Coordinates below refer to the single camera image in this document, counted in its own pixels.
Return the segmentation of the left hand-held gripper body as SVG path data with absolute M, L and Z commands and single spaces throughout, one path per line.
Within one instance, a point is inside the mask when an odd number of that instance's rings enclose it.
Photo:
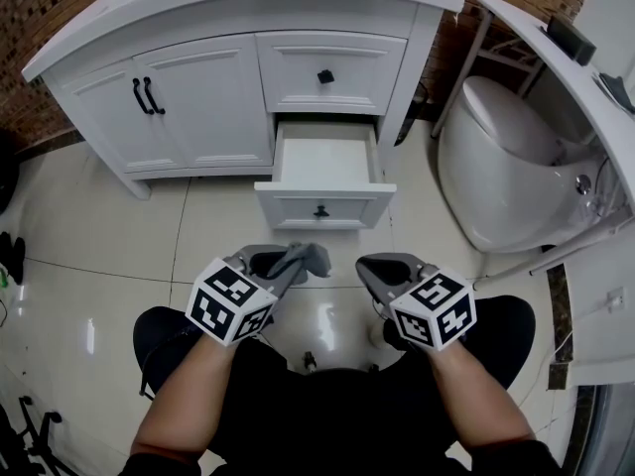
M 224 346 L 257 334 L 279 300 L 268 274 L 286 253 L 279 245 L 248 245 L 214 259 L 193 283 L 186 317 Z

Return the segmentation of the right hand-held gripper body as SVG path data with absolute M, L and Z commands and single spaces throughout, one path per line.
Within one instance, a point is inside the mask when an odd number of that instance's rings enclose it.
M 476 323 L 472 284 L 455 271 L 412 254 L 371 255 L 385 255 L 390 263 L 390 300 L 377 302 L 406 341 L 439 352 Z

